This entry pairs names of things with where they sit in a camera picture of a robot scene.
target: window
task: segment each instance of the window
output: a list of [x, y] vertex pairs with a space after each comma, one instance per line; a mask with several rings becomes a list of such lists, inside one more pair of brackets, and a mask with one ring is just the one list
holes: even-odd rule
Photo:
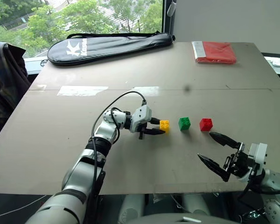
[[152, 33], [162, 28], [163, 0], [0, 0], [0, 41], [46, 56], [71, 33]]

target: white wall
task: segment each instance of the white wall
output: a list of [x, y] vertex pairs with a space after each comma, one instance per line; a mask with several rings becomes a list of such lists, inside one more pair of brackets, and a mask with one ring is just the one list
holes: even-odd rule
[[280, 0], [177, 0], [176, 41], [253, 42], [280, 54]]

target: green block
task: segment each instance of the green block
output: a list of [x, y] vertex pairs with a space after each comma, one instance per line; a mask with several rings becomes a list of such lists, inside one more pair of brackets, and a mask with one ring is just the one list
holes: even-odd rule
[[179, 118], [178, 126], [180, 130], [187, 130], [189, 129], [191, 125], [190, 119], [188, 117], [186, 118]]

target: lego brick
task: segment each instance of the lego brick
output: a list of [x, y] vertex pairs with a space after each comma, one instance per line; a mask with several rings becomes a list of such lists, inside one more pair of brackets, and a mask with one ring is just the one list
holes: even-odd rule
[[168, 120], [160, 120], [160, 129], [169, 133], [170, 123]]
[[213, 127], [213, 123], [210, 118], [202, 118], [199, 123], [199, 126], [202, 132], [208, 132]]
[[180, 130], [187, 130], [191, 126], [190, 119], [188, 117], [186, 118], [179, 118], [178, 126]]

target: table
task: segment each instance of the table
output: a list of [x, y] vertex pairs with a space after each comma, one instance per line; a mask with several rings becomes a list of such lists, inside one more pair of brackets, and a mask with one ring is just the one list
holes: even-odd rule
[[[59, 191], [94, 119], [130, 89], [145, 95], [154, 117], [170, 120], [170, 133], [139, 140], [123, 130], [107, 157], [101, 194], [242, 190], [235, 177], [223, 182], [197, 157], [201, 153], [223, 165], [234, 152], [200, 131], [203, 117], [213, 119], [213, 131], [244, 141], [246, 152], [252, 142], [267, 143], [266, 167], [280, 172], [280, 79], [254, 44], [232, 47], [238, 63], [229, 66], [196, 64], [190, 43], [72, 68], [48, 63], [0, 133], [0, 193]], [[92, 91], [59, 95], [67, 85]], [[132, 94], [116, 106], [133, 112], [140, 104]], [[180, 132], [178, 119], [185, 116], [191, 127]]]

